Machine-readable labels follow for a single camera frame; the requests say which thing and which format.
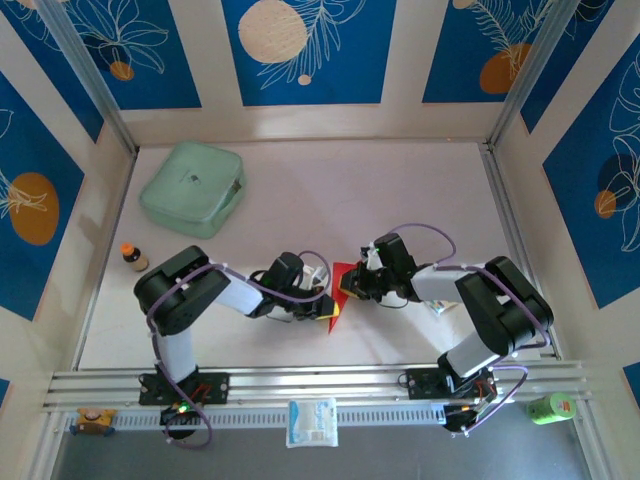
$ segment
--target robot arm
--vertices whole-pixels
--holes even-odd
[[[180,279],[207,264],[209,257],[200,248],[191,246],[144,275],[134,287],[142,311],[146,314]],[[171,379],[180,385],[189,377],[197,376],[191,325],[213,302],[251,318],[268,315],[275,307],[282,307],[298,320],[337,315],[337,304],[328,295],[320,295],[321,287],[311,285],[311,288],[304,289],[294,285],[303,276],[302,259],[284,252],[268,270],[255,272],[249,282],[224,269],[211,269],[168,296],[154,313],[153,319],[158,331],[158,353]],[[281,295],[265,293],[259,287]],[[197,388],[197,381],[191,383]],[[163,397],[163,403],[166,404],[166,396],[159,396]]]
[[[383,235],[361,252],[363,259],[356,268],[336,280],[351,296],[380,302],[382,296],[395,292],[411,302],[464,303],[476,331],[438,359],[440,368],[452,379],[451,393],[536,334],[536,327],[520,306],[511,299],[502,302],[500,297],[505,292],[481,272],[488,272],[506,286],[542,328],[546,330],[553,323],[549,305],[506,257],[467,270],[435,264],[417,266],[397,233]]]

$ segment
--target mint green pouch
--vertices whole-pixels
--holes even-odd
[[[138,200],[153,222],[185,235],[211,238],[244,196],[246,181],[239,155],[182,142]]]

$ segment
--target orange bottle cap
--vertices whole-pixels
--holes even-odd
[[[120,252],[123,255],[131,255],[134,252],[135,247],[133,246],[132,243],[123,243],[122,245],[120,245]]]

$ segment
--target dark floor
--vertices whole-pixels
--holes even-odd
[[[158,432],[65,434],[53,479],[525,480],[589,478],[572,422],[534,425],[508,405],[470,438],[442,427],[356,427],[338,448],[285,448],[284,429],[221,430],[204,451]]]

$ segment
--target red object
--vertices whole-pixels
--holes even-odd
[[[334,262],[333,264],[333,284],[331,286],[331,297],[338,304],[338,307],[340,307],[340,313],[342,313],[342,309],[349,299],[349,295],[340,291],[340,280],[342,280],[342,275],[344,275],[349,270],[353,270],[354,268],[356,268],[355,263]],[[331,333],[333,327],[335,327],[336,323],[338,323],[339,317],[340,314],[335,317],[331,317],[331,319],[329,320],[329,333]]]

